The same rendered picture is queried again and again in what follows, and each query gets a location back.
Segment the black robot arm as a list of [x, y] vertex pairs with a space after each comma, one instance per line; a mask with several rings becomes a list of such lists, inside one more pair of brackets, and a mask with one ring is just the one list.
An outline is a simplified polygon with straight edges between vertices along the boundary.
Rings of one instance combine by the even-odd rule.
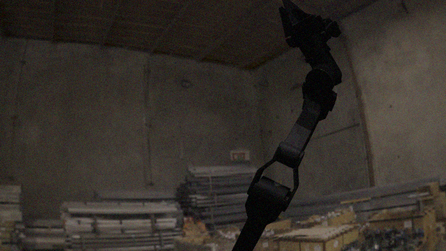
[[[316, 35], [320, 41], [327, 45], [332, 37], [341, 34], [339, 25], [329, 17], [323, 20], [325, 28]], [[312, 66], [302, 85], [303, 107], [291, 132], [285, 141], [281, 141], [275, 151], [274, 157], [260, 167], [247, 191], [248, 199], [245, 208], [248, 219], [236, 240], [232, 251], [253, 251], [266, 226], [274, 222], [280, 213], [285, 212], [291, 202], [298, 186], [298, 167], [304, 157], [306, 146], [318, 124], [332, 111], [337, 93], [332, 89], [341, 83], [342, 73], [332, 55]], [[267, 167], [275, 161], [293, 169], [294, 189], [279, 184], [261, 175]]]

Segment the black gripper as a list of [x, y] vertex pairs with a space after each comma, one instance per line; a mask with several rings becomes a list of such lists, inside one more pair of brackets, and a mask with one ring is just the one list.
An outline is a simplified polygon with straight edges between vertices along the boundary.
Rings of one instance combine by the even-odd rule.
[[291, 36], [285, 40], [287, 44], [292, 48], [299, 47], [306, 58], [306, 63], [310, 66], [328, 58], [331, 55], [330, 47], [324, 46], [316, 35], [325, 28], [325, 22], [321, 16], [305, 13], [291, 0], [282, 1], [285, 9], [279, 7], [279, 13], [285, 38]]

